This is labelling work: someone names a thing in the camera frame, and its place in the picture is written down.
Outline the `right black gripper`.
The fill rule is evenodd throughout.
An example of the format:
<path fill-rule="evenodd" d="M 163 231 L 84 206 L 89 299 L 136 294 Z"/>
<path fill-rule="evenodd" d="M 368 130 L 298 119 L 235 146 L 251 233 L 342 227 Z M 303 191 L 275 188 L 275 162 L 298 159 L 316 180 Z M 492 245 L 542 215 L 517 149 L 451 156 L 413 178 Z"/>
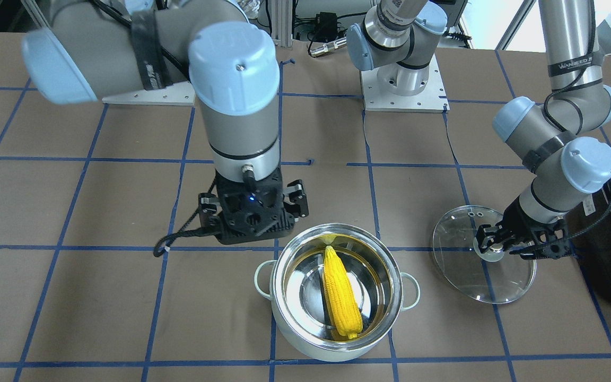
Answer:
<path fill-rule="evenodd" d="M 280 167 L 257 181 L 258 189 L 253 193 L 245 184 L 230 181 L 219 172 L 215 181 L 219 197 L 200 193 L 198 217 L 204 230 L 220 230 L 215 237 L 223 245 L 286 237 L 293 232 L 296 218 L 309 215 L 302 179 L 292 181 L 282 191 Z"/>

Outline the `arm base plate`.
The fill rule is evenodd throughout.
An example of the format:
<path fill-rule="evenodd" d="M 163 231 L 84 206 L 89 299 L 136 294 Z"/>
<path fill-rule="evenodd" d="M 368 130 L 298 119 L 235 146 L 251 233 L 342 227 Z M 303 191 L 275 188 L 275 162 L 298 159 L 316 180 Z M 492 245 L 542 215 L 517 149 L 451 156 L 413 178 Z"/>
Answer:
<path fill-rule="evenodd" d="M 158 90 L 135 90 L 102 98 L 102 102 L 122 106 L 194 106 L 196 92 L 189 82 L 179 82 Z"/>
<path fill-rule="evenodd" d="M 366 111 L 443 113 L 450 110 L 436 56 L 419 70 L 393 63 L 361 72 L 360 78 Z"/>

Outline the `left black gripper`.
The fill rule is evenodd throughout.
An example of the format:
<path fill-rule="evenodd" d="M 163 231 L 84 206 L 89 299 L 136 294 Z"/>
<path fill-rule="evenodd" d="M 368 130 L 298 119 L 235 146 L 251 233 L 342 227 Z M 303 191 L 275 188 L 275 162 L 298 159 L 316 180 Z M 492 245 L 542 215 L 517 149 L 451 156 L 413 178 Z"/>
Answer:
<path fill-rule="evenodd" d="M 479 251 L 498 248 L 523 259 L 560 259 L 569 256 L 569 230 L 565 220 L 540 223 L 530 218 L 519 199 L 504 211 L 502 225 L 479 225 L 475 242 Z"/>

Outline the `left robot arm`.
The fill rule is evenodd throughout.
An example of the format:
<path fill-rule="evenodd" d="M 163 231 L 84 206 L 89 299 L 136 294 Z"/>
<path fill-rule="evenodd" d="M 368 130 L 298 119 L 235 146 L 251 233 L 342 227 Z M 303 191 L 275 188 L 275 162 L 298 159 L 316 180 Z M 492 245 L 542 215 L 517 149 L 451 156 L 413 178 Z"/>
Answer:
<path fill-rule="evenodd" d="M 534 180 L 502 220 L 477 228 L 473 250 L 490 262 L 507 251 L 523 259 L 567 256 L 564 216 L 611 179 L 611 147 L 586 135 L 611 121 L 594 2 L 541 1 L 540 14 L 550 94 L 541 106 L 516 97 L 492 121 Z M 391 93 L 414 96 L 447 31 L 448 16 L 436 3 L 381 1 L 347 29 L 347 51 L 357 70 L 376 70 Z"/>

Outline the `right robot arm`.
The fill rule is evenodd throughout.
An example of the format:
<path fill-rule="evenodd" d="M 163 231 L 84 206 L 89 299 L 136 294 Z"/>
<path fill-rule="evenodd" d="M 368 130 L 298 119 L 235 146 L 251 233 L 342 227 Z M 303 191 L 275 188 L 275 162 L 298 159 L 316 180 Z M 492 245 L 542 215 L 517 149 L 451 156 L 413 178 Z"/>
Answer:
<path fill-rule="evenodd" d="M 53 1 L 50 25 L 27 32 L 32 82 L 58 105 L 188 82 L 213 153 L 214 181 L 194 217 L 154 246 L 215 237 L 224 245 L 286 237 L 308 215 L 300 180 L 281 172 L 281 72 L 269 34 L 234 1 L 182 1 L 129 12 L 102 1 Z"/>

